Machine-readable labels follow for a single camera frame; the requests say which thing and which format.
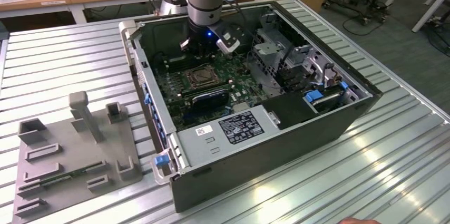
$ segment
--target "motherboard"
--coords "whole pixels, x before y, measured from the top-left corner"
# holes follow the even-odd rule
[[[174,63],[155,69],[155,78],[178,130],[246,110],[266,100],[267,94],[247,68],[247,54],[220,52],[190,68]]]

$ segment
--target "silver metal chassis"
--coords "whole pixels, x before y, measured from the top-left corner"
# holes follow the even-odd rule
[[[256,8],[256,7],[267,7],[270,6],[270,4],[267,5],[251,5],[250,8]],[[274,10],[281,18],[293,26],[293,28],[299,32],[302,33],[302,31],[298,29],[298,27],[294,26],[294,23],[291,23],[291,21],[289,19],[286,19],[286,17],[282,15],[282,13],[278,12],[278,10]],[[170,20],[174,20],[174,19],[178,19],[178,18],[187,18],[187,16],[184,17],[174,17],[174,18],[167,18],[166,20],[170,21]],[[144,21],[144,22],[139,22],[139,20],[136,20],[136,23],[135,25],[144,28],[143,25],[144,24],[158,24],[159,22],[162,22],[163,20],[160,19],[156,19],[156,20],[148,20],[148,21]],[[184,132],[180,132],[179,130],[175,130],[175,125],[174,125],[174,122],[172,122],[172,119],[170,117],[170,114],[168,114],[168,110],[167,110],[167,107],[166,107],[166,103],[164,103],[164,100],[163,100],[163,95],[162,95],[162,92],[158,88],[158,83],[156,83],[156,79],[155,79],[155,76],[154,76],[154,72],[151,70],[150,67],[147,68],[143,68],[142,67],[142,63],[146,63],[148,64],[148,59],[147,59],[147,56],[146,56],[146,53],[144,53],[144,50],[142,48],[142,44],[140,44],[140,39],[142,39],[142,32],[143,31],[136,31],[136,32],[140,32],[139,35],[135,36],[134,38],[134,43],[135,43],[135,47],[134,47],[134,54],[135,54],[135,65],[136,65],[136,71],[138,71],[138,75],[139,75],[139,78],[143,78],[144,79],[144,84],[148,86],[148,93],[150,93],[150,96],[151,96],[151,99],[152,99],[152,107],[155,108],[155,113],[158,114],[158,121],[160,122],[162,124],[162,128],[163,128],[163,131],[164,131],[164,134],[166,135],[170,135],[171,133],[174,133],[174,137],[176,139],[176,146],[171,146],[171,144],[168,144],[167,148],[172,148],[172,151],[174,151],[174,156],[175,156],[175,159],[176,159],[176,163],[180,164],[183,163],[184,165],[180,166],[179,165],[179,168],[178,168],[178,172],[174,172],[171,175],[167,175],[166,176],[166,183],[168,183],[168,178],[175,176],[176,174],[184,174],[187,173],[188,171],[191,170],[195,170],[195,169],[199,169],[199,168],[204,168],[206,166],[208,166],[208,164],[212,163],[214,160],[219,160],[219,159],[223,159],[223,158],[227,158],[227,157],[223,157],[224,155],[232,155],[240,151],[243,151],[244,149],[247,149],[251,145],[254,145],[252,143],[248,143],[248,142],[254,142],[255,144],[262,144],[264,141],[267,141],[268,139],[272,139],[275,137],[275,135],[278,134],[276,132],[272,132],[271,134],[267,134],[264,133],[263,135],[260,135],[259,137],[255,137],[252,140],[250,140],[248,142],[243,143],[243,144],[239,144],[239,145],[234,145],[234,148],[235,150],[234,151],[224,151],[224,149],[227,149],[227,146],[228,145],[222,145],[220,146],[220,154],[208,154],[208,152],[206,152],[200,157],[194,157],[191,155],[186,155],[186,148],[191,149],[191,152],[194,152],[195,154],[198,153],[198,149],[199,147],[202,146],[203,147],[203,140],[200,140],[200,138],[203,137],[196,137],[198,138],[198,141],[196,144],[194,143],[194,141],[191,140],[192,138],[191,137],[187,137],[184,136],[184,139],[187,140],[187,144],[183,144],[182,142],[182,139],[180,139],[180,134],[182,135],[187,135],[190,134],[190,132],[194,132],[194,129],[195,128],[199,128],[200,125],[196,125],[195,127],[190,128],[190,129],[186,129]],[[305,39],[309,41],[309,43],[314,44],[314,41],[310,40],[307,37],[305,37]],[[333,62],[329,55],[326,55],[326,53],[323,51],[321,51],[321,53],[323,54],[323,58],[322,58],[322,66],[319,66],[318,68],[323,68],[323,65],[326,62]],[[361,101],[366,100],[367,98],[373,98],[374,96],[369,93],[369,91],[366,90],[365,86],[362,86],[353,77],[350,77],[349,73],[341,68],[339,65],[335,65],[338,71],[341,72],[341,75],[346,78],[346,81],[350,85],[357,85],[358,88],[362,90],[365,96],[362,96],[362,98],[359,100],[357,100],[351,105],[363,105],[361,104]],[[322,115],[318,117],[318,119],[329,116],[331,113],[334,112],[329,112],[326,115]],[[224,117],[224,118],[220,118],[220,119],[216,119],[216,120],[212,120],[207,123],[204,123],[203,126],[206,126],[207,124],[210,125],[214,125],[215,123],[218,123],[219,120],[222,119],[226,119],[228,117]],[[258,119],[260,119],[262,121],[264,119],[270,120],[268,117],[266,116],[256,116]],[[289,133],[291,131],[295,131],[297,129],[299,129],[301,125],[297,125],[294,126],[293,128],[290,129],[285,129],[282,131],[279,131],[279,134],[285,134],[285,133]],[[212,133],[210,133],[207,136],[207,138],[210,137],[215,137],[218,141],[220,141],[220,138],[222,138],[222,133],[219,132],[220,130],[214,130]],[[274,150],[274,152],[279,152],[282,153],[283,152],[283,147],[278,144],[278,146],[281,147],[281,151],[276,151]],[[191,158],[195,158],[195,159],[202,159],[204,162],[202,163],[202,165],[199,165],[198,163],[192,163],[192,161],[190,161]]]
[[[111,101],[127,105],[144,178],[36,223],[337,223],[346,216],[382,223],[450,221],[449,115],[301,1],[278,2],[385,92],[342,137],[175,213],[170,187],[159,186],[151,174],[155,148],[116,28],[123,20],[13,33],[1,49],[7,51],[0,90],[1,223],[12,219],[19,120],[39,115],[58,121],[70,116],[62,99],[79,88],[95,96],[91,110]]]

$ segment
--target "caster wheel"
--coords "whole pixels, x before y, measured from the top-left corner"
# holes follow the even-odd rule
[[[330,5],[331,5],[330,1],[325,2],[325,3],[323,3],[323,8],[325,8],[325,9],[329,9],[329,8],[330,8]]]
[[[365,17],[362,19],[362,25],[367,25],[369,23],[370,23],[370,19]]]

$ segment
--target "blue latch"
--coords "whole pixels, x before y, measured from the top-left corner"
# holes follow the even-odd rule
[[[150,98],[150,93],[146,94],[146,97],[144,97],[144,99],[143,99],[143,103],[144,103],[144,104],[151,104],[151,103],[152,103],[152,100],[151,100],[151,98]]]
[[[318,100],[323,97],[322,93],[315,90],[315,91],[310,91],[306,95],[305,98],[309,100],[309,102],[313,102],[314,100]]]
[[[346,82],[341,82],[341,87],[346,90],[349,88],[349,84]]]
[[[170,163],[170,157],[168,155],[159,155],[158,157],[155,157],[155,164],[158,167],[166,165]]]

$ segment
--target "metal bracket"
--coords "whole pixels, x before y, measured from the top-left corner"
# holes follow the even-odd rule
[[[170,171],[171,171],[171,173],[168,175],[164,175],[163,170],[159,169],[158,166],[156,166],[156,162],[155,162],[156,157],[162,157],[164,155],[171,156],[168,154],[170,152],[171,152],[171,149],[166,149],[166,150],[163,150],[163,152],[160,152],[158,154],[152,154],[151,159],[150,159],[150,164],[151,164],[151,167],[152,167],[152,170],[154,170],[154,175],[155,175],[155,181],[159,185],[164,185],[164,184],[170,183],[171,177],[174,177],[178,174],[176,171],[175,171],[172,160],[168,163],[168,168],[170,168]]]
[[[131,53],[130,53],[127,41],[128,41],[131,35],[138,30],[136,22],[134,20],[122,21],[119,23],[119,30],[120,30],[122,43],[123,43],[123,46],[124,46],[124,52],[126,52],[126,56],[127,56],[127,62],[128,62],[128,66],[131,66],[131,65],[135,64],[135,62],[132,61],[132,58],[131,58]]]

